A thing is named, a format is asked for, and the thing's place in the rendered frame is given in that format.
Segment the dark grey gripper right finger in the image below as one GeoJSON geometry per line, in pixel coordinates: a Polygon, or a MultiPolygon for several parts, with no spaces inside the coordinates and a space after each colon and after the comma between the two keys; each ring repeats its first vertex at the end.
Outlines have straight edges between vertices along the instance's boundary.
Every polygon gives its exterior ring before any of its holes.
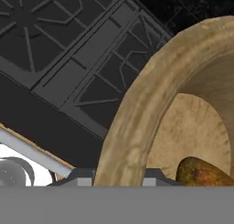
{"type": "Polygon", "coordinates": [[[175,180],[168,178],[159,168],[146,168],[144,174],[144,187],[179,186],[175,180]]]}

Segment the dark grey hob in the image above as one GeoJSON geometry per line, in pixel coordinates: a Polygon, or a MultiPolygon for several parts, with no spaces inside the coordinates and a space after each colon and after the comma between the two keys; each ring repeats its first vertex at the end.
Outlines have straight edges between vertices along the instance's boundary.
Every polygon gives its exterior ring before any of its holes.
{"type": "Polygon", "coordinates": [[[136,0],[0,0],[0,87],[18,101],[3,123],[52,113],[104,138],[122,96],[170,39],[136,0]]]}

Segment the silver round object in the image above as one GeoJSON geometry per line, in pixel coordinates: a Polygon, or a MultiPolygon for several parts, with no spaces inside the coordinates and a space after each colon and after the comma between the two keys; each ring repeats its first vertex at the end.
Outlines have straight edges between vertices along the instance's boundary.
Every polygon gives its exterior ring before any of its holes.
{"type": "Polygon", "coordinates": [[[0,158],[0,187],[25,187],[27,177],[33,186],[35,172],[29,162],[14,156],[0,158]]]}

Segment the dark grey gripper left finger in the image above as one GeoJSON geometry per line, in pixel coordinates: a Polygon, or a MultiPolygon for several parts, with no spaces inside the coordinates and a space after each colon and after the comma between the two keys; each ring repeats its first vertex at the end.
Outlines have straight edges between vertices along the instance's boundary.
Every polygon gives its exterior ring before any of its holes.
{"type": "Polygon", "coordinates": [[[50,187],[91,187],[95,176],[94,168],[77,167],[71,171],[67,178],[49,184],[50,187]]]}

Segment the light wooden bowl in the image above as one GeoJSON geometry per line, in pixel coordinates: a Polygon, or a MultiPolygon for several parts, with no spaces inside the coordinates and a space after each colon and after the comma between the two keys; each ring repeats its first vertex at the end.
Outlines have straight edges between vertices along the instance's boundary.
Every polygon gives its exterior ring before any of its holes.
{"type": "Polygon", "coordinates": [[[196,95],[220,114],[231,144],[234,186],[234,16],[203,20],[176,34],[125,93],[104,140],[93,185],[139,187],[165,113],[178,93],[196,95]]]}

